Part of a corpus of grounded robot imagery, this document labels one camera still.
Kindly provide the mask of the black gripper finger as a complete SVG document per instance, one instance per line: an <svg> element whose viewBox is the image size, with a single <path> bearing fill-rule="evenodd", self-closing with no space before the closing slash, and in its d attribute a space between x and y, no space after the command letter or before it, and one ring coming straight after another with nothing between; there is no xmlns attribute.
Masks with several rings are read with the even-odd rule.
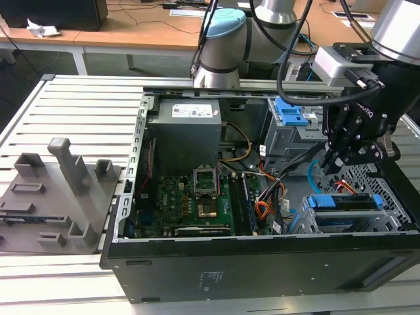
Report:
<svg viewBox="0 0 420 315"><path fill-rule="evenodd" d="M399 159L400 150L392 141L391 134L384 134L375 140L355 142L343 156L345 165L380 163Z"/></svg>
<svg viewBox="0 0 420 315"><path fill-rule="evenodd" d="M337 173L343 164L357 165L362 163L359 155L362 112L358 102L331 105L323 114L323 133L327 137L325 154L320 167L325 174Z"/></svg>

